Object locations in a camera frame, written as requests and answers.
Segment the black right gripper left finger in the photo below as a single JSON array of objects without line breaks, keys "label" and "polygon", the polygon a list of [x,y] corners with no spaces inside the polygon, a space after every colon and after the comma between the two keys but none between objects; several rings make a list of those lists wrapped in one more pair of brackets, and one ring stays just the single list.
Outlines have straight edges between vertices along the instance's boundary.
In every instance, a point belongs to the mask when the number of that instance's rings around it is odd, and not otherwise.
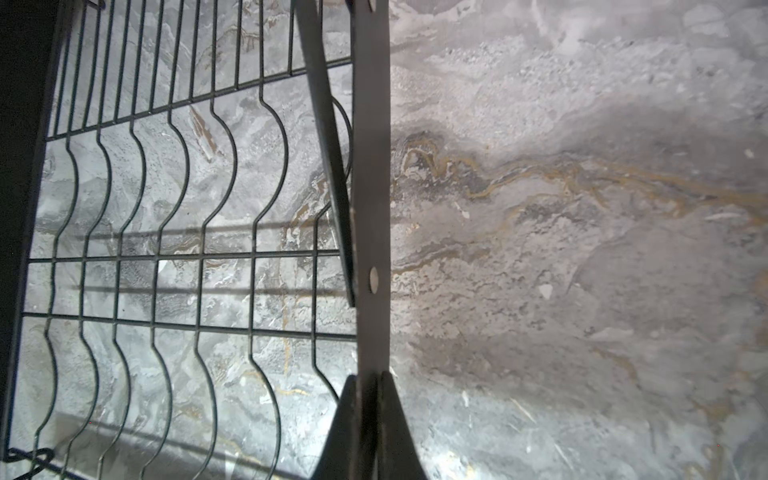
[{"label": "black right gripper left finger", "polygon": [[354,478],[357,377],[347,377],[312,480]]}]

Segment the black wire dish rack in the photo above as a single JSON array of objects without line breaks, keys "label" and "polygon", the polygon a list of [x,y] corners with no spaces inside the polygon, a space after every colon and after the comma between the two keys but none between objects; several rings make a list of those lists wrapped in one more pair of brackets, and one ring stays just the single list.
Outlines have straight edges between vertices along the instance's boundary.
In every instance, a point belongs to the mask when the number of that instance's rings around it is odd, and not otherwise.
[{"label": "black wire dish rack", "polygon": [[1,475],[377,467],[385,1],[1,5]]}]

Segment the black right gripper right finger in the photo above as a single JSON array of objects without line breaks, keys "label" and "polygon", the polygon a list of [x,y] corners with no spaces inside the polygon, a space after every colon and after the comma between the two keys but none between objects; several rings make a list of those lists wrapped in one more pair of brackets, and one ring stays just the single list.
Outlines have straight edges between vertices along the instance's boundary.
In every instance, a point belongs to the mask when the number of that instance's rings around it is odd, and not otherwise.
[{"label": "black right gripper right finger", "polygon": [[427,479],[390,372],[378,381],[376,456],[378,479]]}]

